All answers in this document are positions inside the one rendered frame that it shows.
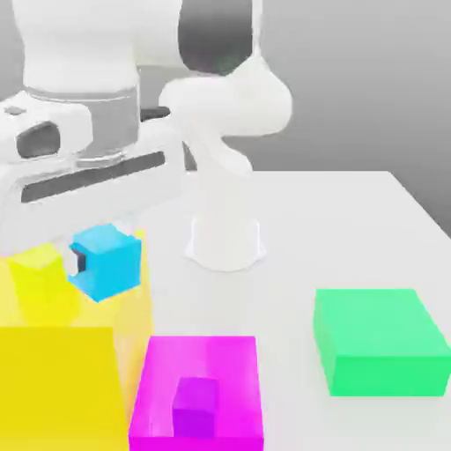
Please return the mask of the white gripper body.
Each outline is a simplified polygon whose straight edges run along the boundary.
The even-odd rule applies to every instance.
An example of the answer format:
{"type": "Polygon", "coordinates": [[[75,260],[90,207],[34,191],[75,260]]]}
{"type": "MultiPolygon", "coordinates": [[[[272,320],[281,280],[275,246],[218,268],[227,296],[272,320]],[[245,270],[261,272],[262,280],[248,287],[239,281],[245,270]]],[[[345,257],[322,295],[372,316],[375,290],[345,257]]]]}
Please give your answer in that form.
{"type": "Polygon", "coordinates": [[[57,156],[0,165],[0,257],[123,219],[181,193],[179,132],[168,119],[140,125],[115,165],[75,168],[57,156]]]}

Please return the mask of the small blue cube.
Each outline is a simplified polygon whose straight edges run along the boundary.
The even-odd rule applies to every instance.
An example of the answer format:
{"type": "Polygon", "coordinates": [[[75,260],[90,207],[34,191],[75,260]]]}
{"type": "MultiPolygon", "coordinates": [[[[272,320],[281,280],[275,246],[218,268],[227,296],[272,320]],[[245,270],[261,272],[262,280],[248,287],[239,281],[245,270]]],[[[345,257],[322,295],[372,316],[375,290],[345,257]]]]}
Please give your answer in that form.
{"type": "Polygon", "coordinates": [[[73,237],[86,255],[86,269],[68,281],[99,303],[141,283],[142,241],[114,225],[97,225],[73,237]]]}

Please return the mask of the small yellow cube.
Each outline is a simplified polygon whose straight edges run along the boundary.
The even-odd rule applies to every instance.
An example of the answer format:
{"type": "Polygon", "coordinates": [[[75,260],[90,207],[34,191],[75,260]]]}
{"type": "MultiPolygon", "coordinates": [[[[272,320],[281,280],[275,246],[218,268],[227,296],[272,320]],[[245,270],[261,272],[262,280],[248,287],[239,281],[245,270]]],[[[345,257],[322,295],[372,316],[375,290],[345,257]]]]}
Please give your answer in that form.
{"type": "Polygon", "coordinates": [[[44,244],[8,259],[24,320],[33,326],[66,326],[76,318],[78,295],[71,288],[63,259],[54,245],[44,244]]]}

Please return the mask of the small purple cube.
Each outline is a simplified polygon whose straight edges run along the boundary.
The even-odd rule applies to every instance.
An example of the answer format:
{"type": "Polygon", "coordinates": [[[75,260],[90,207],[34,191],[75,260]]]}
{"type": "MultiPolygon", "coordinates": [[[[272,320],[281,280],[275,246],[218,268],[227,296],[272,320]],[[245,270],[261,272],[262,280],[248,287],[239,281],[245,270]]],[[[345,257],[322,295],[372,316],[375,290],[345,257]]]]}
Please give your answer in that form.
{"type": "Polygon", "coordinates": [[[212,439],[218,412],[218,380],[181,377],[172,404],[174,436],[212,439]]]}

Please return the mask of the large yellow box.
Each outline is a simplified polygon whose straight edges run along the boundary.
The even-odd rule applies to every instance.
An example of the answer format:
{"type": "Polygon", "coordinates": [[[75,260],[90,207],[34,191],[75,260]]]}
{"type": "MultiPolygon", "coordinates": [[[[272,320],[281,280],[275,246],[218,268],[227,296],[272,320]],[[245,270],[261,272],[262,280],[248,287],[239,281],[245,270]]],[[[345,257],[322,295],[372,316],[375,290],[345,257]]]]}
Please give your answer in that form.
{"type": "Polygon", "coordinates": [[[78,295],[66,326],[29,325],[0,258],[0,451],[129,451],[153,332],[147,262],[139,286],[97,303],[78,295]]]}

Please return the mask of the large magenta box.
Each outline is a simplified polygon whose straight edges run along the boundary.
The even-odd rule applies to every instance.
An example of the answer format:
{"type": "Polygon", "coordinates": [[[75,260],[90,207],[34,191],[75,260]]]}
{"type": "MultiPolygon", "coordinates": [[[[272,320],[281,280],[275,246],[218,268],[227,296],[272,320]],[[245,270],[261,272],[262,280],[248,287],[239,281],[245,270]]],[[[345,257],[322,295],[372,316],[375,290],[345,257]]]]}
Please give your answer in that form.
{"type": "Polygon", "coordinates": [[[263,447],[254,337],[151,337],[129,427],[129,451],[263,451],[263,447]],[[172,404],[181,377],[218,380],[214,438],[174,436],[172,404]]]}

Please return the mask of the large green box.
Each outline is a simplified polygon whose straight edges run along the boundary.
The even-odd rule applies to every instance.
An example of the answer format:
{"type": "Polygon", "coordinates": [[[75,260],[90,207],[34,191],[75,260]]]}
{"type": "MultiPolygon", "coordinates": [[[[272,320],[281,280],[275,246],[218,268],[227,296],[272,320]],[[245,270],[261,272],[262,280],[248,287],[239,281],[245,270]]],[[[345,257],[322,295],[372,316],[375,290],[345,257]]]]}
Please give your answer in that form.
{"type": "Polygon", "coordinates": [[[332,396],[446,393],[451,345],[413,289],[319,289],[313,332],[332,396]]]}

